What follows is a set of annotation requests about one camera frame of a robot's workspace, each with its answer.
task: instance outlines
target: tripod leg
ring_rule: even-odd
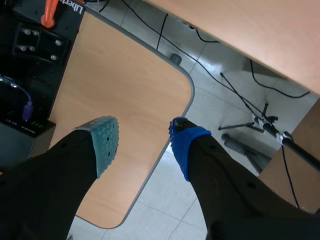
[[[218,130],[220,131],[220,130],[225,130],[225,129],[235,129],[235,128],[240,128],[240,127],[249,127],[249,126],[253,126],[253,125],[254,125],[253,122],[248,122],[248,123],[244,123],[244,124],[218,127]]]
[[[258,128],[258,127],[255,127],[255,126],[246,126],[247,128],[250,128],[250,129],[252,129],[252,130],[255,130],[255,131],[257,131],[257,132],[260,132],[260,133],[264,133],[265,132],[265,130],[263,130],[263,129],[260,129],[260,128]]]
[[[266,113],[267,113],[268,106],[269,106],[269,103],[265,103],[265,104],[264,104],[264,108],[263,108],[263,111],[262,111],[264,116],[265,116]]]

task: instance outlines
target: tripod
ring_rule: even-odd
[[[267,113],[267,109],[268,109],[268,106],[269,104],[268,103],[265,103],[264,104],[264,108],[263,108],[263,114],[262,114],[262,117],[266,115]],[[267,117],[268,120],[271,122],[271,123],[274,123],[275,121],[277,121],[279,118],[277,116],[268,116]],[[260,133],[264,133],[265,130],[263,129],[260,129],[258,127],[255,127],[254,125],[256,124],[254,122],[254,120],[252,119],[252,122],[248,122],[248,123],[244,123],[244,124],[238,124],[238,125],[231,125],[231,126],[224,126],[224,127],[219,127],[218,130],[225,130],[225,129],[235,129],[235,128],[240,128],[240,127],[247,127],[247,128],[250,128],[252,130],[255,130],[257,132],[260,132]]]

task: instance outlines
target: wooden desk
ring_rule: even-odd
[[[94,225],[113,228],[122,223],[160,159],[169,122],[185,114],[194,86],[182,68],[91,13],[84,14],[51,112],[56,123],[51,145],[91,119],[117,118],[115,160],[77,212]]]
[[[320,159],[319,119],[320,100],[292,133],[294,141],[317,159]],[[285,159],[300,207],[309,213],[315,213],[320,209],[320,173],[286,147]],[[276,194],[295,205],[281,149],[275,153],[259,178]]]
[[[319,0],[147,0],[320,94]]]

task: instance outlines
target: white floor tile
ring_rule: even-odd
[[[305,89],[288,80],[279,79],[273,87],[292,96],[299,96],[307,92]],[[275,123],[278,130],[292,133],[317,99],[318,96],[313,93],[302,98],[294,99],[271,90],[265,100],[269,103],[267,116],[279,117],[279,120]]]
[[[181,220],[195,199],[175,156],[165,152],[137,201]]]
[[[243,131],[243,128],[218,130],[218,127],[248,123],[251,121],[252,117],[249,113],[221,100],[199,87],[195,87],[194,100],[186,114],[186,118],[196,125],[211,131],[211,135],[224,147],[224,143],[221,140],[222,134],[228,133],[233,137],[238,136]],[[253,174],[256,174],[256,171],[246,157],[226,147],[224,148],[234,160],[242,164]]]
[[[167,240],[178,224],[178,219],[136,202],[124,223],[108,229],[103,239]]]
[[[166,15],[163,11],[140,0],[132,0],[130,6],[150,27],[160,32]],[[121,27],[156,48],[159,34],[148,28],[130,9],[126,12]]]
[[[204,214],[201,210],[199,200],[195,200],[189,211],[186,213],[183,222],[190,224],[192,227],[202,231],[207,232],[207,226],[204,218]]]
[[[246,61],[247,59],[243,55],[222,43],[207,43],[199,58],[199,62],[219,82],[230,88],[230,85],[220,76],[220,72],[222,72],[236,91],[257,107],[270,90],[256,84],[251,73],[242,70]],[[190,75],[195,86],[205,89],[227,103],[250,113],[250,110],[235,93],[216,82],[199,64],[195,65]],[[277,78],[265,75],[260,77],[260,82],[269,87],[273,86],[276,80]]]
[[[256,79],[259,82],[261,77],[262,75],[256,74]],[[279,79],[273,87],[292,96],[299,96],[306,92],[305,89],[295,83],[282,79]],[[270,90],[259,108],[262,110],[265,102],[269,103],[266,115],[279,117],[279,120],[274,124],[275,127],[281,132],[292,133],[317,99],[318,97],[311,93],[302,98],[293,99]],[[269,133],[261,134],[249,128],[244,128],[243,132],[235,138],[269,157],[272,157],[281,147],[281,144]]]
[[[127,4],[130,4],[131,0],[125,0],[125,2]],[[105,1],[96,3],[96,10],[99,11],[100,9],[102,9],[105,3]],[[130,10],[122,1],[110,0],[108,5],[100,14],[120,26],[127,11]]]
[[[69,231],[69,235],[73,236],[73,240],[101,240],[105,232],[105,229],[94,226],[75,216]]]
[[[181,221],[169,240],[205,240],[207,233]]]
[[[186,70],[187,73],[190,74],[191,70],[194,68],[196,61],[179,51],[177,48],[172,46],[171,43],[169,43],[164,38],[161,38],[160,44],[159,44],[159,52],[163,55],[167,56],[168,58],[171,57],[172,54],[177,54],[182,58],[182,61],[180,63],[180,66]]]
[[[191,29],[189,25],[170,14],[166,19],[162,35],[195,59],[198,59],[205,46],[205,43],[198,38],[195,29]],[[172,46],[165,39],[160,42],[159,51],[166,56],[171,55],[170,53],[173,53],[173,51],[180,55],[182,57],[181,66],[188,73],[191,72],[195,65],[194,60]]]

